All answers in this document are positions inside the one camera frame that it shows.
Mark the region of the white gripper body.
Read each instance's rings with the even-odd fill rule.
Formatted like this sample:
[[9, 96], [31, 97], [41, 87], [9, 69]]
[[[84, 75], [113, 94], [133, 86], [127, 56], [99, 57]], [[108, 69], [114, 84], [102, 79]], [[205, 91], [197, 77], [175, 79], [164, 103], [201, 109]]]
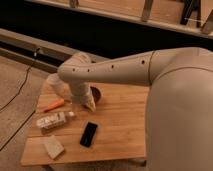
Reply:
[[96, 110], [92, 89], [88, 83], [72, 83], [69, 88], [73, 102], [87, 107], [92, 112]]

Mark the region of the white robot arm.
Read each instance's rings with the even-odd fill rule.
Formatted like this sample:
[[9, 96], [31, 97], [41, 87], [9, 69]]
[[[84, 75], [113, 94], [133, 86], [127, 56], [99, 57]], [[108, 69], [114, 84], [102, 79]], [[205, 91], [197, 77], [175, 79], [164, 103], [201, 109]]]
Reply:
[[78, 102], [90, 94], [90, 82], [148, 86], [148, 171], [213, 171], [213, 51], [154, 50], [97, 63], [80, 52], [58, 75]]

